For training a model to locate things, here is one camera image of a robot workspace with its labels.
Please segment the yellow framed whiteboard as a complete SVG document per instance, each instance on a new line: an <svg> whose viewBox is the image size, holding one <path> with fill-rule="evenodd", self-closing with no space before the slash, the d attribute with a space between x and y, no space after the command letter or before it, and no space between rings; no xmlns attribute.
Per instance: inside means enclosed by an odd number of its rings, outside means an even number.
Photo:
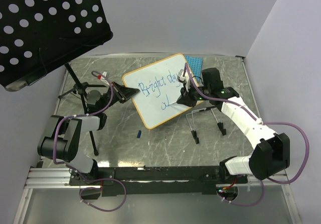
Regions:
<svg viewBox="0 0 321 224"><path fill-rule="evenodd" d="M169 106L181 95L183 84L178 81L178 74L186 62L184 55L178 53L123 75L126 87L139 89L132 101L147 129L154 129L191 109L182 104Z"/></svg>

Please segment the blue marker cap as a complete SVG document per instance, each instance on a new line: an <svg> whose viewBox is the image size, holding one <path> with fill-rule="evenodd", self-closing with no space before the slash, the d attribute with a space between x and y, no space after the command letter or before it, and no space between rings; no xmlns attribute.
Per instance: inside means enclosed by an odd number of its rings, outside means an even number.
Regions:
<svg viewBox="0 0 321 224"><path fill-rule="evenodd" d="M141 130L139 130L138 133L137 133L137 138L141 137L141 133L142 133Z"/></svg>

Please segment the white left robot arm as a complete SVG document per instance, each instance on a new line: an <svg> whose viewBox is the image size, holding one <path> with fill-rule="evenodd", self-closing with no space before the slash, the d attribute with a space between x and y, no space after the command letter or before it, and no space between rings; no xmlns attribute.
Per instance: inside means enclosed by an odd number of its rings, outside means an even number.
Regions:
<svg viewBox="0 0 321 224"><path fill-rule="evenodd" d="M97 90L88 92L85 114L50 117L38 143L38 154L81 173L81 179L86 184L95 184L99 179L98 164L79 150L80 135L103 129L107 122L104 111L117 102L127 102L139 92L137 88L126 87L116 82L112 82L104 94Z"/></svg>

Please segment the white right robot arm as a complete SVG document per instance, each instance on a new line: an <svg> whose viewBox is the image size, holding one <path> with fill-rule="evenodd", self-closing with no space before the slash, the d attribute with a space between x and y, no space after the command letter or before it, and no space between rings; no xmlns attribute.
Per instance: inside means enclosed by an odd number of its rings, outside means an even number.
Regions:
<svg viewBox="0 0 321 224"><path fill-rule="evenodd" d="M178 104L195 107L198 101L208 100L228 117L252 145L249 156L230 157L220 162L219 177L225 183L237 175L253 175L264 180L290 166L290 139L278 134L263 123L245 104L232 87L225 87L217 68L202 71L203 85L197 86L187 67L180 70L178 81L183 84Z"/></svg>

